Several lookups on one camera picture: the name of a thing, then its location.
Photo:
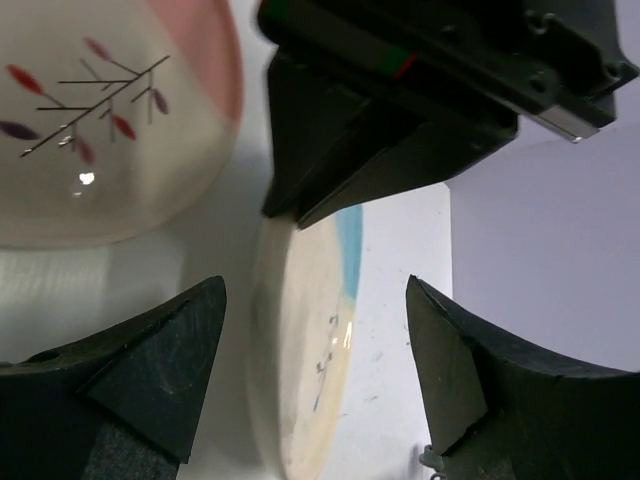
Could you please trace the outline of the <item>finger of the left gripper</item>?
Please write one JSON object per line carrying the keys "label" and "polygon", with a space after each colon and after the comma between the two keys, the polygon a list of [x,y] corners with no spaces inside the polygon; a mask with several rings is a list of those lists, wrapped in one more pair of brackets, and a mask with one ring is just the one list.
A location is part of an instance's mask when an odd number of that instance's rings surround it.
{"label": "finger of the left gripper", "polygon": [[413,114],[284,47],[272,57],[267,86],[273,178],[265,216],[324,218],[397,192],[379,160],[414,130]]}
{"label": "finger of the left gripper", "polygon": [[297,225],[305,229],[346,207],[447,181],[503,148],[517,133],[518,118],[510,110],[479,121],[410,115],[391,124],[367,120],[305,188]]}

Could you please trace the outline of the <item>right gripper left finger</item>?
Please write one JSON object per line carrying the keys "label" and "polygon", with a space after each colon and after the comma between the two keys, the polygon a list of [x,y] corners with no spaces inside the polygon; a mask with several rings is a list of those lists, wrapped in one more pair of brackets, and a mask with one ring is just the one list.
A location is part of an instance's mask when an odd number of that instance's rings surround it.
{"label": "right gripper left finger", "polygon": [[189,461],[221,335],[224,280],[1,366],[5,479],[173,479]]}

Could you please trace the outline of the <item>blue and cream plate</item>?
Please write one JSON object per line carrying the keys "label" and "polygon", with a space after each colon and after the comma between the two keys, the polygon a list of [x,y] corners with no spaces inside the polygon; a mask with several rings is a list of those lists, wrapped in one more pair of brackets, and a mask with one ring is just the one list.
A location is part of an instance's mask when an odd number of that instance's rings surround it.
{"label": "blue and cream plate", "polygon": [[261,225],[246,354],[252,428],[276,479],[316,479],[339,419],[361,271],[363,209]]}

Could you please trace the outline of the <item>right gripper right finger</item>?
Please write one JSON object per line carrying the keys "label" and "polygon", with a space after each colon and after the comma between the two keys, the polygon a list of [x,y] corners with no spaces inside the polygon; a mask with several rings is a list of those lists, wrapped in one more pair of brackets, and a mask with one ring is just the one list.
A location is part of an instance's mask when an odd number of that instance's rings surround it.
{"label": "right gripper right finger", "polygon": [[433,454],[450,479],[635,479],[639,377],[561,355],[417,277],[406,308]]}

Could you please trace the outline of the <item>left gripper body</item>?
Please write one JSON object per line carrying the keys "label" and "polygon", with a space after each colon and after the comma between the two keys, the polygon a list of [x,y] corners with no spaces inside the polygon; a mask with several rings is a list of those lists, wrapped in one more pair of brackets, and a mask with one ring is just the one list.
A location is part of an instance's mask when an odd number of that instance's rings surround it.
{"label": "left gripper body", "polygon": [[639,75],[612,1],[263,1],[257,18],[281,46],[365,71],[441,71],[574,143],[615,121]]}

